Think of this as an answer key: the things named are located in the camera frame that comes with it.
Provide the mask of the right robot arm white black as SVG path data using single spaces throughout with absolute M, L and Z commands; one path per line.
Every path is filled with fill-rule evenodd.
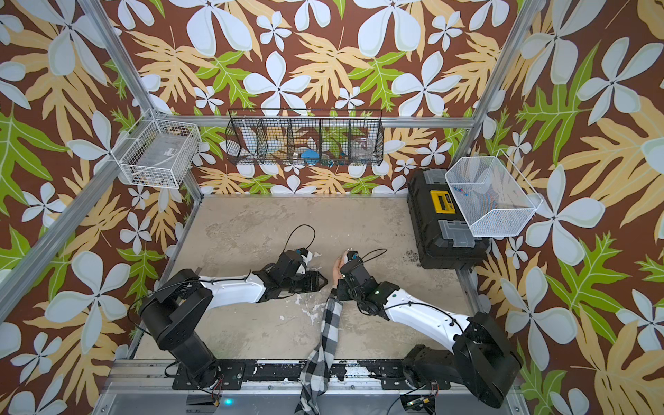
M 337 293 L 365 316 L 402 324 L 434 340 L 441 349 L 416 345 L 400 361 L 396 383 L 435 393 L 463 385 L 482 404 L 498 409 L 523 363 L 506 334 L 487 313 L 465 316 L 413 297 L 399 285 L 377 282 L 366 261 L 349 251 L 339 261 Z

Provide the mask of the mannequin hand with long nails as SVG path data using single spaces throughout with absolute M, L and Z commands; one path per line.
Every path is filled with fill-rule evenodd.
M 342 267 L 348 262 L 349 249 L 347 249 L 336 261 L 332 268 L 332 287 L 337 288 L 339 282 L 343 279 Z

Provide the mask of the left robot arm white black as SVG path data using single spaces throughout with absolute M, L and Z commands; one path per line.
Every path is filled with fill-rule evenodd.
M 281 252 L 275 263 L 244 277 L 204 278 L 182 269 L 143 301 L 138 311 L 157 347 L 175 359 L 176 390 L 238 390 L 245 366 L 216 358 L 195 332 L 208 311 L 235 304 L 261 304 L 291 295 L 319 292 L 328 285 L 311 270 L 305 248 Z

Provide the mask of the checkered black white sleeve forearm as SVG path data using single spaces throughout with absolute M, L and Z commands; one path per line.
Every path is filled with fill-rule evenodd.
M 310 353 L 299 381 L 301 393 L 295 414 L 320 414 L 319 398 L 328 388 L 339 341 L 342 302 L 333 289 L 325 304 L 319 344 Z

